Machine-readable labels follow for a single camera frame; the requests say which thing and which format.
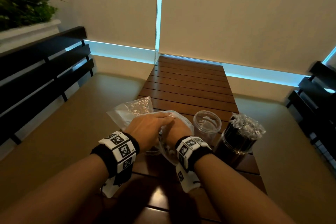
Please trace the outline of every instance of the white planter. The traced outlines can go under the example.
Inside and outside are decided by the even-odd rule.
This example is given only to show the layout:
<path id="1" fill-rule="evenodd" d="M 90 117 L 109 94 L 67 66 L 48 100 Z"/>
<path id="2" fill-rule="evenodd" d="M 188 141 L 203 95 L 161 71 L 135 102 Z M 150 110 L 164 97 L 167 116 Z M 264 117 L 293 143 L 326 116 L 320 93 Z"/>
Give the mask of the white planter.
<path id="1" fill-rule="evenodd" d="M 59 33 L 60 20 L 0 32 L 0 53 Z"/>

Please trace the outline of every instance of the hand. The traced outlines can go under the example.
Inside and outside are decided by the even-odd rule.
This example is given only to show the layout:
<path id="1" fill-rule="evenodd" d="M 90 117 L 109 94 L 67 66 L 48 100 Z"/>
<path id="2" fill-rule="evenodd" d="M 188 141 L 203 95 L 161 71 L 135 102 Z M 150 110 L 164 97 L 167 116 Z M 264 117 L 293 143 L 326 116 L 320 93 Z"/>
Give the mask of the hand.
<path id="1" fill-rule="evenodd" d="M 125 129 L 125 132 L 136 139 L 140 146 L 140 152 L 148 151 L 156 144 L 161 127 L 174 120 L 174 117 L 169 115 L 170 113 L 159 112 L 137 116 Z"/>
<path id="2" fill-rule="evenodd" d="M 171 149 L 175 149 L 177 141 L 183 136 L 192 136 L 190 128 L 179 118 L 175 118 L 170 124 L 166 126 L 164 135 L 166 143 Z"/>

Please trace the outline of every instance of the potted plant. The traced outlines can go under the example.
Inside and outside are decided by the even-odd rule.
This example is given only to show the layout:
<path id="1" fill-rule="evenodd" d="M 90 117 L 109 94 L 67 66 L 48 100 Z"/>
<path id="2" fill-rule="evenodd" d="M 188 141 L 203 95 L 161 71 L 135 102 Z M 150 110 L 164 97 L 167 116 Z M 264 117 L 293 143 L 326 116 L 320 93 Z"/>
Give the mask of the potted plant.
<path id="1" fill-rule="evenodd" d="M 0 53 L 58 33 L 50 0 L 0 0 Z"/>

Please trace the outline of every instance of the wristband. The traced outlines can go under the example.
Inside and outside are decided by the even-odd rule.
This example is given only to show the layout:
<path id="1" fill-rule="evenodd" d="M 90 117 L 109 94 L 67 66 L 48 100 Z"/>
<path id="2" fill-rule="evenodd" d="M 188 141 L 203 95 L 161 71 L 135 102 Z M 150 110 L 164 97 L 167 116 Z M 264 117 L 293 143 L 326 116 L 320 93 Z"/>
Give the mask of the wristband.
<path id="1" fill-rule="evenodd" d="M 120 185 L 130 179 L 139 152 L 139 144 L 130 134 L 117 131 L 100 140 L 91 154 L 97 154 L 104 161 L 108 177 L 115 176 L 114 185 Z"/>
<path id="2" fill-rule="evenodd" d="M 183 168 L 194 171 L 197 160 L 207 154 L 212 154 L 209 145 L 197 136 L 185 136 L 180 138 L 176 145 L 177 157 Z"/>

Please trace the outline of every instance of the black slat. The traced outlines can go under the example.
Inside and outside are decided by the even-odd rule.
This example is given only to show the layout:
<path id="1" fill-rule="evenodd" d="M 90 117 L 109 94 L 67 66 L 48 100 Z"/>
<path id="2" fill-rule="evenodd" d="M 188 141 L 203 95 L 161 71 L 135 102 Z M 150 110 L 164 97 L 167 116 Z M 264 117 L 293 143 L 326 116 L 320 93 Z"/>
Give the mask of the black slat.
<path id="1" fill-rule="evenodd" d="M 23 125 L 34 118 L 40 111 L 61 95 L 66 89 L 77 82 L 82 76 L 94 67 L 92 59 L 85 61 L 81 66 L 70 69 L 55 80 L 26 99 L 8 113 L 0 117 L 2 126 L 0 145 L 12 134 L 16 133 Z"/>
<path id="2" fill-rule="evenodd" d="M 293 91 L 288 99 L 298 110 L 305 122 L 311 126 L 312 131 L 317 135 L 329 153 L 336 159 L 336 131 L 328 120 L 321 115 L 315 115 L 314 111 L 300 98 L 296 91 Z"/>
<path id="3" fill-rule="evenodd" d="M 317 61 L 310 69 L 310 72 L 330 88 L 336 90 L 336 69 L 332 66 L 324 65 Z"/>
<path id="4" fill-rule="evenodd" d="M 15 78 L 0 87 L 0 113 L 4 112 L 35 90 L 56 78 L 57 75 L 72 67 L 80 60 L 88 57 L 90 47 L 77 46 L 72 50 L 57 56 L 49 62 Z"/>
<path id="5" fill-rule="evenodd" d="M 311 82 L 307 77 L 303 78 L 299 87 L 318 107 L 325 105 L 331 95 L 317 82 Z"/>
<path id="6" fill-rule="evenodd" d="M 15 74 L 36 62 L 86 39 L 84 27 L 76 27 L 56 35 L 0 54 L 0 80 Z"/>

